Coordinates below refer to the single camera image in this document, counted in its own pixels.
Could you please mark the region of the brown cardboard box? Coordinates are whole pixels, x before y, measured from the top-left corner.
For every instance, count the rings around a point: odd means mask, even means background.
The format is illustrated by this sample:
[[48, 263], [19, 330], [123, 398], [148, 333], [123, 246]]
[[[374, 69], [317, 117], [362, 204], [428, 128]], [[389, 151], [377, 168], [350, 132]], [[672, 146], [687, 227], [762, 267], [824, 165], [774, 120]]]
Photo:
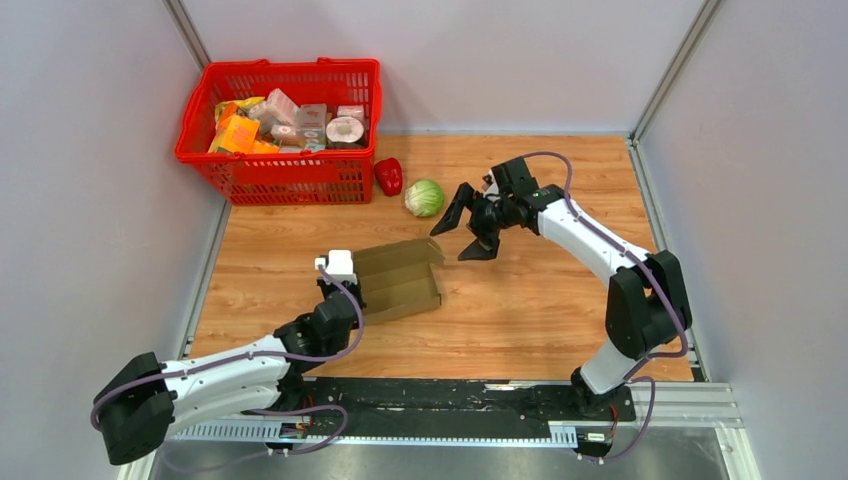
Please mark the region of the brown cardboard box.
[[352, 253], [367, 324], [377, 325], [442, 306], [434, 269], [444, 264], [430, 237], [369, 247]]

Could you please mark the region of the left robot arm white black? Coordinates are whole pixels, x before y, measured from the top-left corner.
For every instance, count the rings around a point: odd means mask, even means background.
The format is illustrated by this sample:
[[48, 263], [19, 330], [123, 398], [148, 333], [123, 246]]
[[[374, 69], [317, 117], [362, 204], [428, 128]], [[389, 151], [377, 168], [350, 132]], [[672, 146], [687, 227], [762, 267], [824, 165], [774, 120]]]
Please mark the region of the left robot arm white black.
[[310, 312], [244, 346], [197, 359], [139, 354], [94, 397], [92, 427], [110, 464], [132, 463], [171, 435], [230, 414], [304, 405], [299, 379], [359, 343], [366, 302], [356, 278], [318, 279], [323, 299]]

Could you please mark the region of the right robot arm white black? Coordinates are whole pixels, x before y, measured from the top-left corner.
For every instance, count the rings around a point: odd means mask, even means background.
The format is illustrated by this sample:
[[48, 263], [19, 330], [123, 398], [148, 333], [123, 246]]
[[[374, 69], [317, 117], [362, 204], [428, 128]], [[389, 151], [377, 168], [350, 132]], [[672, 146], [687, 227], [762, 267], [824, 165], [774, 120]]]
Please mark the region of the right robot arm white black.
[[492, 167], [483, 180], [481, 190], [461, 184], [430, 232], [436, 236], [457, 228], [468, 212], [474, 239], [459, 260], [495, 259], [501, 232], [521, 227], [566, 250], [607, 289], [607, 339], [571, 375], [570, 404], [576, 414], [598, 417], [645, 364], [666, 357], [662, 346], [679, 340], [675, 354], [687, 353], [692, 316], [673, 253], [651, 253], [623, 240], [578, 206], [569, 182], [540, 185], [523, 156]]

